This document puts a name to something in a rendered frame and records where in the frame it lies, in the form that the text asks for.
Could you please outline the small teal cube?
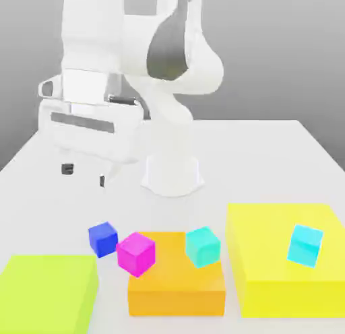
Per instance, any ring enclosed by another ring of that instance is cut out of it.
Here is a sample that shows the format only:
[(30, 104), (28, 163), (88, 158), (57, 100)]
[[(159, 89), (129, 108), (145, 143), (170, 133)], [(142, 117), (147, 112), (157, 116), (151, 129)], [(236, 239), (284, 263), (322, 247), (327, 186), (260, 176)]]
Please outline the small teal cube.
[(208, 226), (187, 232), (185, 253), (196, 268), (206, 267), (220, 260), (221, 242)]

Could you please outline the large lime box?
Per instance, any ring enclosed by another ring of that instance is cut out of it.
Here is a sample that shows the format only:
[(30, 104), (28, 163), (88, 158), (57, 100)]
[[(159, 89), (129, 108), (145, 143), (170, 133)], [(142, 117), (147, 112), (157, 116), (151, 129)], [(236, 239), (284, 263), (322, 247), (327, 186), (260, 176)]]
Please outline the large lime box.
[(0, 273), (0, 334), (88, 334), (93, 255), (13, 255)]

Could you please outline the small magenta cube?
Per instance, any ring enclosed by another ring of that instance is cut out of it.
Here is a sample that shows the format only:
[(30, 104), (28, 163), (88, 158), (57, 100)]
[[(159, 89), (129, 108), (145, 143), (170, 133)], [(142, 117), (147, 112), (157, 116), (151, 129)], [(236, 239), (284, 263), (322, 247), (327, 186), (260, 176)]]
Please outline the small magenta cube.
[(156, 262), (156, 243), (134, 232), (116, 245), (118, 265), (134, 277), (140, 277)]

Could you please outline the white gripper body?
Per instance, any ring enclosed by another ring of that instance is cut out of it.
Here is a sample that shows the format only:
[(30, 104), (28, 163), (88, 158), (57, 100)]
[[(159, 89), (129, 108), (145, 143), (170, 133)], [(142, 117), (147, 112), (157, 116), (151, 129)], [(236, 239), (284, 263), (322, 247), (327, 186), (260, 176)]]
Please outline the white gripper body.
[(137, 134), (144, 118), (139, 102), (99, 105), (42, 100), (38, 130), (62, 149), (103, 160), (136, 160)]

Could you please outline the large orange box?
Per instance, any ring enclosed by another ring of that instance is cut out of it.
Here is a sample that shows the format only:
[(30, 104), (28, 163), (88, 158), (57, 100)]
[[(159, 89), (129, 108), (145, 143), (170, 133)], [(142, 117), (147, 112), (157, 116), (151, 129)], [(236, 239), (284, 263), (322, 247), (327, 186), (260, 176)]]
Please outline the large orange box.
[(156, 242), (156, 263), (129, 277), (130, 316), (223, 316), (226, 286), (220, 261), (197, 268), (184, 232), (142, 232)]

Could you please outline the small blue cube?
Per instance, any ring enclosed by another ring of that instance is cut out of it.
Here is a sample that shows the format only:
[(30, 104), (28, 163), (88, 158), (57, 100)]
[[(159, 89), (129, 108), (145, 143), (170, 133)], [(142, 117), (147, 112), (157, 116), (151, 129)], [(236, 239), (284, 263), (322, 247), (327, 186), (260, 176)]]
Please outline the small blue cube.
[(112, 254), (118, 244), (118, 233), (109, 222), (88, 229), (90, 246), (98, 258)]

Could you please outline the large yellow box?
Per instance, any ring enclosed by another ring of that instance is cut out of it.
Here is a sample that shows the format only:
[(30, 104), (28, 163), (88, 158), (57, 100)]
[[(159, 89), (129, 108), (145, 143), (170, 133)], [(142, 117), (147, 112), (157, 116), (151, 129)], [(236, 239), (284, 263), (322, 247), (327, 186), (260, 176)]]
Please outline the large yellow box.
[[(323, 231), (315, 267), (288, 261), (297, 224)], [(320, 203), (231, 203), (226, 243), (245, 318), (345, 318), (345, 225)]]

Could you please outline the small cyan cube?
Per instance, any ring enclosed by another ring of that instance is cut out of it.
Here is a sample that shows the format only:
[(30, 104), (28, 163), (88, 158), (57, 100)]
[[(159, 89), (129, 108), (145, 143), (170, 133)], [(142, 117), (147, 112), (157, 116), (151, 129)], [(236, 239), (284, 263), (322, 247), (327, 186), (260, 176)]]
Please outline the small cyan cube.
[(323, 241), (323, 230), (296, 224), (288, 247), (286, 259), (310, 268), (315, 268)]

